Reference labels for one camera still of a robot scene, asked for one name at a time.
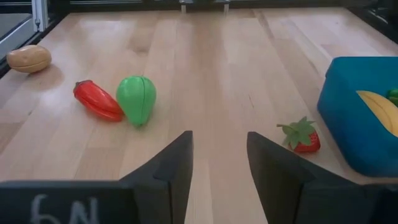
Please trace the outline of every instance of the green fruit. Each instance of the green fruit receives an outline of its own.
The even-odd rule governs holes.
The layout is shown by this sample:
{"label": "green fruit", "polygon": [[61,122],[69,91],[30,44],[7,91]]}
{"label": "green fruit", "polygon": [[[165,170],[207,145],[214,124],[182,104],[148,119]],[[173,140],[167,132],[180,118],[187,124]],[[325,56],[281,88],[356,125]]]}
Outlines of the green fruit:
{"label": "green fruit", "polygon": [[398,106],[398,89],[389,90],[386,98]]}
{"label": "green fruit", "polygon": [[156,89],[148,78],[131,76],[120,83],[116,99],[129,122],[141,126],[148,121],[155,105]]}

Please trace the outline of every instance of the yellow object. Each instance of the yellow object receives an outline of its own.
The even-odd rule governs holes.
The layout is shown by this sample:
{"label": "yellow object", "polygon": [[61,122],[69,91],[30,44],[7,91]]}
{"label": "yellow object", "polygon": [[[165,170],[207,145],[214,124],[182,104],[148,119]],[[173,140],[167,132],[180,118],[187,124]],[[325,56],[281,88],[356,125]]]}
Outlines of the yellow object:
{"label": "yellow object", "polygon": [[357,91],[382,125],[398,137],[398,107],[387,98],[371,91]]}

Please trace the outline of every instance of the blue plastic container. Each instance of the blue plastic container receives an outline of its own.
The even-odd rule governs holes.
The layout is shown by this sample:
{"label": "blue plastic container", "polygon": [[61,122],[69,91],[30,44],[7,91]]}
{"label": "blue plastic container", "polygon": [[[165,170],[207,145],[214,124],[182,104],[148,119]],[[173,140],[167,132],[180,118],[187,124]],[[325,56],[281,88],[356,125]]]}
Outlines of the blue plastic container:
{"label": "blue plastic container", "polygon": [[398,138],[356,93],[385,96],[398,88],[398,57],[339,57],[332,61],[318,111],[348,164],[371,177],[398,177]]}

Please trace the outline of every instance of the wooden table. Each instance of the wooden table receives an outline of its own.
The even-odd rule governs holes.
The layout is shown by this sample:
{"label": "wooden table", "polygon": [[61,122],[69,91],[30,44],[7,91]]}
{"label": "wooden table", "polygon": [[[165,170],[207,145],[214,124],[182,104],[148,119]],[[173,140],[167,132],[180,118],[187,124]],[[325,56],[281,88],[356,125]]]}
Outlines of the wooden table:
{"label": "wooden table", "polygon": [[[70,14],[40,45],[51,67],[0,80],[1,180],[118,179],[193,130],[186,223],[266,223],[247,132],[281,143],[276,123],[308,116],[322,148],[307,159],[358,183],[397,181],[350,169],[316,109],[332,58],[398,53],[345,9]],[[114,96],[130,75],[157,87],[141,129],[98,120],[73,97],[85,79]]]}

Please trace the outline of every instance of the toy strawberry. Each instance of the toy strawberry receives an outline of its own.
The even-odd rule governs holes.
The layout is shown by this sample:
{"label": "toy strawberry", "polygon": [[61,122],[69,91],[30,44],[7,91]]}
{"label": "toy strawberry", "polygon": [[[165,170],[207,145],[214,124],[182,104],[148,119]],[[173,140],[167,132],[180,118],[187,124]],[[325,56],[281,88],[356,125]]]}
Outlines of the toy strawberry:
{"label": "toy strawberry", "polygon": [[293,151],[316,152],[321,144],[315,128],[311,126],[312,123],[314,121],[307,121],[305,116],[299,122],[293,122],[290,125],[277,124],[277,127],[282,127],[283,132],[287,135],[284,144]]}

